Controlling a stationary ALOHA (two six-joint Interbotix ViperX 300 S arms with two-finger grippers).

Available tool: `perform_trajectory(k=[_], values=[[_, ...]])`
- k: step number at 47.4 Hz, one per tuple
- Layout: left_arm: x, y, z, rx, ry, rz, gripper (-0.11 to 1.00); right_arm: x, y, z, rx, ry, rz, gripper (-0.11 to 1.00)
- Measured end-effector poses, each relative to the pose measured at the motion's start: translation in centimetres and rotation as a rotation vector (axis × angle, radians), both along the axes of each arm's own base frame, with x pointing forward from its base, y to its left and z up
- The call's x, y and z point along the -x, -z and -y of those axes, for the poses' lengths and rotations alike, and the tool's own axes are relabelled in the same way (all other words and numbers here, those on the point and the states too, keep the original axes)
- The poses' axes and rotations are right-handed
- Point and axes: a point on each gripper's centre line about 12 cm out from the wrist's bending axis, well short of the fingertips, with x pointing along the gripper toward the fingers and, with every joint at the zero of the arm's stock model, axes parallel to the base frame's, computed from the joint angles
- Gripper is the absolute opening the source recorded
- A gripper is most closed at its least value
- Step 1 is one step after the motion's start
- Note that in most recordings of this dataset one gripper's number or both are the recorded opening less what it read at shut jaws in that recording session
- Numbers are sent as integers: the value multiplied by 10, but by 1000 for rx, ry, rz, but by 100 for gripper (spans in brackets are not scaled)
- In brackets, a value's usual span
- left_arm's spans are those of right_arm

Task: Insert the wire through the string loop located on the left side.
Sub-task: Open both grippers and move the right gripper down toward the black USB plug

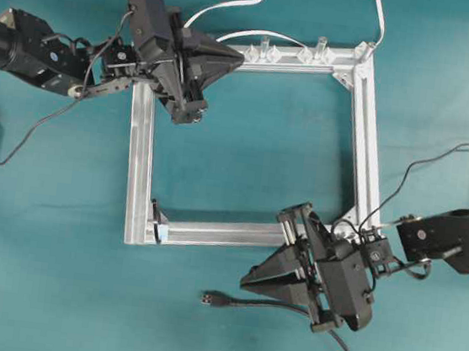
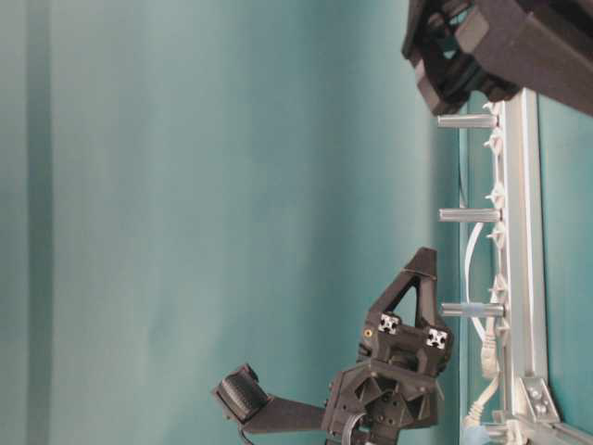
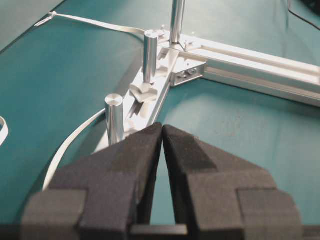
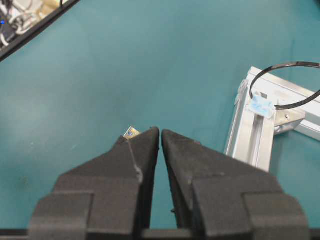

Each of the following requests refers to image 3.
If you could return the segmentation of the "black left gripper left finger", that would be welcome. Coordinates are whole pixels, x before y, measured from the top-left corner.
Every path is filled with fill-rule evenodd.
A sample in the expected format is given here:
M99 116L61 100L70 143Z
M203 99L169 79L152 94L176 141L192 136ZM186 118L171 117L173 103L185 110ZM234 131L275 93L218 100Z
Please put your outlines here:
M24 240L125 240L148 223L162 146L162 125L59 168L28 201Z

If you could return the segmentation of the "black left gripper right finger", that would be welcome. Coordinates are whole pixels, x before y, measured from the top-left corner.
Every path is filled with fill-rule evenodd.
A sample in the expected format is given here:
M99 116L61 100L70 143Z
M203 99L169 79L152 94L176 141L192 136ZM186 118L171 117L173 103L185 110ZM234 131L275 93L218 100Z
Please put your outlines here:
M165 125L175 221L196 240L300 240L293 198L264 168Z

